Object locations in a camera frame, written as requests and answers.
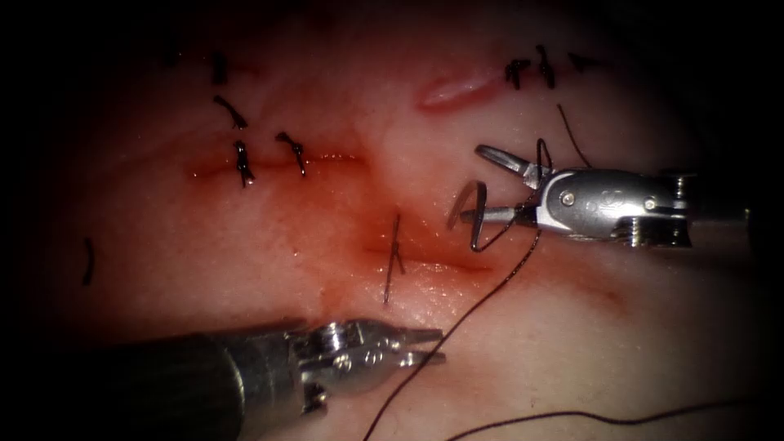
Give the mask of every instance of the needle driver jaw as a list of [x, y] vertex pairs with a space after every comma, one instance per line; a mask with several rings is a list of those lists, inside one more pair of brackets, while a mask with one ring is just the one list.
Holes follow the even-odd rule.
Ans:
[[371, 318], [329, 323], [303, 341], [321, 350], [301, 370], [306, 383], [318, 384], [327, 394], [362, 393], [383, 384], [400, 368], [425, 361], [445, 363], [441, 352], [431, 356], [428, 350], [412, 348], [442, 338], [441, 329], [396, 327]]

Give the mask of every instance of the screw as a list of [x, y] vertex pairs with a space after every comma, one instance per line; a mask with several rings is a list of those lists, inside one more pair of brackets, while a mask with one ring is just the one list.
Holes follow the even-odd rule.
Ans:
[[574, 193], [570, 191], [561, 193], [561, 203], [567, 207], [571, 207], [574, 204]]

